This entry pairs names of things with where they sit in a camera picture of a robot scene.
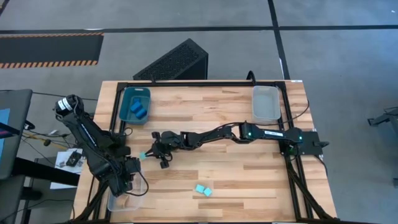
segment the desk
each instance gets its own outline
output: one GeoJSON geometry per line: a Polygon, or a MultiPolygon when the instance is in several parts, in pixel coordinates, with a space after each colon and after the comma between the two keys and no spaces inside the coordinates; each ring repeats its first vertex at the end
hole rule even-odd
{"type": "MultiPolygon", "coordinates": [[[[118,82],[103,82],[95,122],[109,129],[118,82]]],[[[286,81],[292,116],[307,106],[302,82],[286,81]]],[[[252,86],[151,87],[150,116],[145,126],[130,126],[127,139],[132,155],[146,152],[151,132],[171,130],[204,132],[233,122],[251,122],[252,86]]],[[[296,127],[312,130],[310,110],[294,121],[296,127]]],[[[336,216],[324,167],[313,156],[302,156],[309,191],[331,216],[336,216]]],[[[114,212],[111,222],[271,222],[295,220],[283,157],[276,141],[255,141],[238,145],[229,140],[204,144],[187,152],[177,151],[168,169],[160,169],[157,159],[142,162],[149,182],[141,208],[134,212],[114,212]],[[194,191],[196,184],[213,190],[209,198],[194,191]]],[[[76,214],[87,203],[92,175],[86,166],[75,197],[76,214]]],[[[95,181],[93,193],[98,182],[95,181]]],[[[298,190],[300,210],[305,207],[298,190]]],[[[100,217],[106,208],[104,196],[100,217]]]]}

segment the warning stripe tape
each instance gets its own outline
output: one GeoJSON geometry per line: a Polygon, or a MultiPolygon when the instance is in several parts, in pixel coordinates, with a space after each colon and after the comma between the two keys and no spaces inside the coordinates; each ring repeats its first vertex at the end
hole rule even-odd
{"type": "Polygon", "coordinates": [[[0,38],[20,38],[20,37],[70,37],[70,36],[87,36],[87,35],[104,35],[104,33],[0,35],[0,38]]]}
{"type": "Polygon", "coordinates": [[[50,68],[50,67],[69,67],[96,65],[96,60],[78,60],[62,62],[29,62],[29,63],[0,63],[0,68],[50,68]]]}

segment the black mesh case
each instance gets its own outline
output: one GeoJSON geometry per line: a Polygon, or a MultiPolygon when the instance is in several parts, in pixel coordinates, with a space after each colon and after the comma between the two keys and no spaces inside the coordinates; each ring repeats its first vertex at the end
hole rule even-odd
{"type": "Polygon", "coordinates": [[[187,39],[133,76],[134,80],[206,80],[208,53],[187,39]]]}

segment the white paper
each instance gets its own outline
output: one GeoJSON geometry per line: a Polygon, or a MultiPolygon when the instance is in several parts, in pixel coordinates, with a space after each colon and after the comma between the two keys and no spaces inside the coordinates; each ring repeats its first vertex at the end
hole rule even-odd
{"type": "MultiPolygon", "coordinates": [[[[72,172],[75,174],[80,174],[81,171],[83,170],[83,166],[78,166],[76,165],[75,167],[70,167],[70,166],[66,166],[67,160],[69,159],[70,155],[76,151],[81,153],[82,149],[68,149],[66,152],[58,152],[57,154],[57,160],[55,161],[55,168],[57,169],[61,169],[61,170],[65,170],[68,172],[72,172]],[[64,162],[65,166],[63,166],[62,168],[60,167],[60,163],[64,162]]],[[[76,186],[72,186],[72,185],[67,185],[67,184],[59,184],[59,183],[55,183],[55,182],[51,182],[50,185],[50,189],[69,189],[69,188],[75,188],[76,186]]]]}

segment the clear plastic bin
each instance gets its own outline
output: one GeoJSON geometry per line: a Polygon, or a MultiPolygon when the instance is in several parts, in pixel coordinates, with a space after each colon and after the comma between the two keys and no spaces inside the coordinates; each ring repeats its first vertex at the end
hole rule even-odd
{"type": "MultiPolygon", "coordinates": [[[[132,181],[132,190],[130,193],[143,194],[147,189],[147,186],[142,177],[137,173],[132,181]]],[[[129,194],[122,194],[117,198],[109,191],[108,196],[108,209],[111,212],[120,211],[134,211],[137,210],[145,199],[145,195],[136,197],[129,194]]]]}
{"type": "Polygon", "coordinates": [[[252,96],[254,123],[269,124],[280,118],[279,90],[272,86],[255,86],[252,96]]]}

